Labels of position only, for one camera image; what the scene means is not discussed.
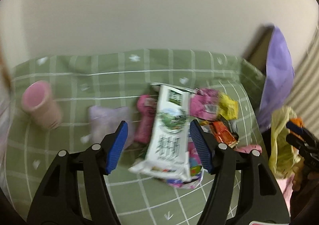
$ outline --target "white tissue package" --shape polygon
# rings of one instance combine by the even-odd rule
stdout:
[[[190,181],[188,133],[190,93],[161,85],[152,137],[144,160],[129,169],[162,179]]]

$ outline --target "green label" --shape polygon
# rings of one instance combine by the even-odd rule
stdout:
[[[168,101],[169,102],[172,102],[178,106],[181,106],[181,102],[182,102],[182,99],[183,99],[183,95],[180,94],[180,93],[177,93],[173,90],[169,90],[168,91]]]

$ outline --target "yellow plastic bag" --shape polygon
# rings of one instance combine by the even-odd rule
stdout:
[[[296,117],[297,114],[289,106],[283,106],[272,113],[272,153],[268,165],[278,179],[289,177],[293,166],[300,161],[298,151],[286,142],[286,136],[289,133],[286,123],[289,119]]]
[[[219,92],[219,111],[222,117],[226,120],[233,120],[238,118],[238,102],[232,100],[228,95]]]

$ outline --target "yellow wrapper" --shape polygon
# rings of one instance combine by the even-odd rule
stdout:
[[[219,92],[219,112],[226,120],[238,119],[238,102]]]

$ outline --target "white arrow print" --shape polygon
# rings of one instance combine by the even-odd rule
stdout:
[[[164,217],[165,217],[167,220],[169,220],[170,218],[172,218],[173,215],[174,215],[174,214],[172,214],[172,216],[170,216],[169,214],[170,214],[170,212],[168,212],[168,214],[164,214]]]

